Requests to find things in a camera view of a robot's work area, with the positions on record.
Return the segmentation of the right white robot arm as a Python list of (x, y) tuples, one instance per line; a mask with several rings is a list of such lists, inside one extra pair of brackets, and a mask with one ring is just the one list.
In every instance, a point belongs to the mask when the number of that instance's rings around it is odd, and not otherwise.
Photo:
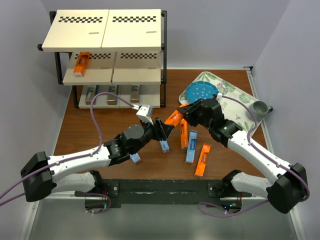
[(222, 179), (227, 196), (245, 192), (263, 197), (283, 214), (310, 197), (306, 169), (275, 156), (239, 124), (225, 118), (216, 97), (199, 99), (177, 110), (189, 125), (205, 127), (216, 142), (238, 153), (263, 174), (257, 177), (233, 170)]

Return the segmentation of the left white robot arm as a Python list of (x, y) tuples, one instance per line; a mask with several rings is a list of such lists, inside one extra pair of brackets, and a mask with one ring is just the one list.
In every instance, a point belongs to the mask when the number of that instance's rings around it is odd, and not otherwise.
[(153, 123), (133, 124), (114, 139), (89, 150), (60, 156), (35, 153), (20, 171), (26, 201), (36, 202), (65, 191), (99, 196), (104, 184), (96, 168), (129, 160), (151, 140), (165, 141), (174, 128), (156, 118)]

